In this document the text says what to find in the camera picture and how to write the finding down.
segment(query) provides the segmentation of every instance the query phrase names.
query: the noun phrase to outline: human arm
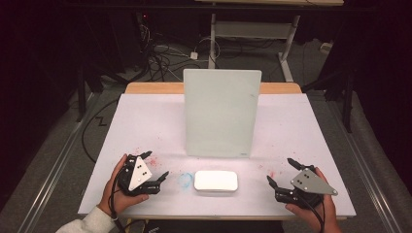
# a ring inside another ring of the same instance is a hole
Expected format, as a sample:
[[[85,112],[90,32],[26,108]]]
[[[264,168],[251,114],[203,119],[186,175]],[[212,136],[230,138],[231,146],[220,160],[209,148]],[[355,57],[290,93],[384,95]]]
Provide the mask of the human arm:
[[[57,230],[58,233],[71,233],[71,232],[109,232],[115,227],[115,224],[111,218],[111,210],[109,208],[109,198],[112,195],[112,186],[115,181],[115,177],[126,161],[127,155],[125,154],[119,163],[116,165],[111,178],[107,181],[103,191],[100,203],[93,208],[93,210],[83,219],[76,219],[71,221]],[[121,191],[117,191],[114,194],[115,211],[120,214],[130,206],[139,204],[149,199],[149,195],[142,194],[135,197],[124,195]]]
[[[319,168],[316,168],[316,174],[325,182],[327,182],[324,174],[321,172]],[[336,208],[333,203],[333,200],[330,195],[324,195],[324,202],[321,205],[318,205],[315,210],[318,212],[321,218],[324,217],[324,207],[325,206],[325,219],[323,219],[325,223],[324,233],[340,233],[342,232],[337,220],[336,220]],[[321,225],[316,218],[316,216],[310,210],[304,210],[299,208],[294,204],[287,204],[285,208],[294,213],[296,216],[299,216],[304,221],[308,223],[308,225],[314,230],[314,232],[321,231]]]

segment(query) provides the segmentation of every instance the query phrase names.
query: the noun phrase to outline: white cable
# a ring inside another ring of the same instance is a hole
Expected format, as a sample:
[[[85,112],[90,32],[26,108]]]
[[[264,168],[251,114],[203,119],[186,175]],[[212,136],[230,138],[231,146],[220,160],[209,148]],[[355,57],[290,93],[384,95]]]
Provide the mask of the white cable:
[[[158,64],[157,62],[155,62],[155,61],[153,61],[153,60],[149,60],[149,61],[151,61],[152,63],[157,64],[157,65],[160,67],[160,69],[161,69],[162,67],[166,68],[166,70],[167,70],[168,72],[170,72],[170,74],[172,74],[176,79],[178,79],[180,82],[183,81],[181,78],[177,77],[177,76],[176,76],[169,68],[167,68],[166,66],[162,66],[162,65]]]
[[[141,26],[146,29],[145,30],[145,35],[143,37],[143,41],[145,41],[146,35],[148,35],[148,43],[146,43],[146,45],[144,47],[144,49],[145,49],[149,44],[149,40],[151,39],[151,30],[149,30],[149,28],[147,26],[143,25],[143,24]]]
[[[215,44],[218,46],[218,55],[215,57],[215,60],[216,60],[216,58],[218,58],[219,55],[221,54],[221,47],[219,46],[219,44],[218,44],[217,41],[212,40],[210,37],[205,37],[205,38],[203,38],[203,39],[200,40],[199,43],[197,43],[197,44],[200,45],[200,43],[202,43],[202,42],[204,42],[204,41],[206,41],[206,40],[213,41],[213,42],[215,42]]]
[[[168,46],[154,46],[154,48],[156,48],[156,47],[168,48],[168,49],[170,49],[170,50],[175,50],[175,51],[178,51],[178,52],[179,52],[179,53],[170,53],[170,54],[172,54],[172,55],[181,55],[181,56],[189,57],[188,55],[184,54],[182,51],[177,50],[177,49],[174,49],[174,48],[172,48],[172,47],[168,47]]]

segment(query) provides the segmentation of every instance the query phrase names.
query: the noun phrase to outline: wrist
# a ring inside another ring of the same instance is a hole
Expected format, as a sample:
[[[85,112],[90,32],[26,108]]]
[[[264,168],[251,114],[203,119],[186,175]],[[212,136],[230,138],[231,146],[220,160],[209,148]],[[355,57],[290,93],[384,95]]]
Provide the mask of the wrist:
[[[105,204],[103,204],[103,203],[99,203],[99,204],[97,205],[97,208],[99,208],[99,209],[100,209],[102,212],[104,212],[106,215],[112,216],[112,212],[110,211],[108,205],[105,205]]]
[[[342,230],[340,229],[337,222],[334,222],[332,224],[325,224],[324,233],[341,233],[341,232]]]

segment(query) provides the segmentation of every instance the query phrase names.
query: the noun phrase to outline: power cord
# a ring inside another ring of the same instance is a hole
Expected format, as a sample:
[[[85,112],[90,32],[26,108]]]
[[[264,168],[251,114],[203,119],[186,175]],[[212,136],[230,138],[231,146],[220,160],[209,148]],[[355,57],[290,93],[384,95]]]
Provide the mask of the power cord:
[[[325,230],[325,205],[324,205],[324,201],[322,201],[322,206],[324,208],[324,220],[322,220],[321,216],[319,215],[319,213],[303,198],[301,197],[298,193],[296,193],[297,198],[300,199],[300,201],[303,202],[303,204],[305,204],[305,206],[311,210],[313,212],[313,214],[315,215],[315,217],[318,219],[319,224],[321,225],[321,231],[320,233],[324,233]]]
[[[86,147],[86,143],[85,143],[85,133],[86,133],[86,130],[87,130],[88,126],[91,124],[91,122],[97,117],[97,115],[99,115],[101,112],[103,112],[103,110],[105,110],[107,107],[109,107],[109,106],[112,105],[113,103],[118,103],[119,100],[120,100],[119,98],[116,99],[116,100],[112,100],[111,102],[109,102],[109,103],[107,103],[105,106],[103,106],[103,108],[101,108],[96,114],[94,114],[94,115],[90,118],[90,120],[89,120],[89,121],[87,122],[87,124],[86,124],[85,129],[84,129],[83,132],[82,132],[82,147],[83,147],[83,150],[85,151],[85,153],[86,153],[87,157],[90,159],[90,161],[93,162],[93,163],[96,163],[96,160],[95,160],[95,159],[90,155],[90,153],[88,152],[87,147]]]
[[[119,180],[119,174],[124,170],[124,167],[122,167],[120,169],[120,171],[116,174],[115,179],[113,180],[113,184],[112,184],[112,193],[109,197],[108,200],[108,204],[109,204],[109,209],[111,212],[111,216],[112,216],[112,221],[115,223],[116,227],[119,229],[119,231],[121,233],[125,233],[125,230],[123,228],[123,226],[121,225],[121,222],[118,218],[118,213],[116,213],[116,209],[115,209],[115,193],[118,192],[119,190],[115,190],[116,186],[118,185],[118,180]]]

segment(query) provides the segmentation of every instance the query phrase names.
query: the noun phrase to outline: white board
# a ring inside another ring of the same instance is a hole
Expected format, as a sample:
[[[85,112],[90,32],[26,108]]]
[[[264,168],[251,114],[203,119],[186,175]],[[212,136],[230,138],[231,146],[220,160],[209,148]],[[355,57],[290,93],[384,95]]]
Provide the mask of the white board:
[[[186,152],[249,157],[261,71],[186,69]]]

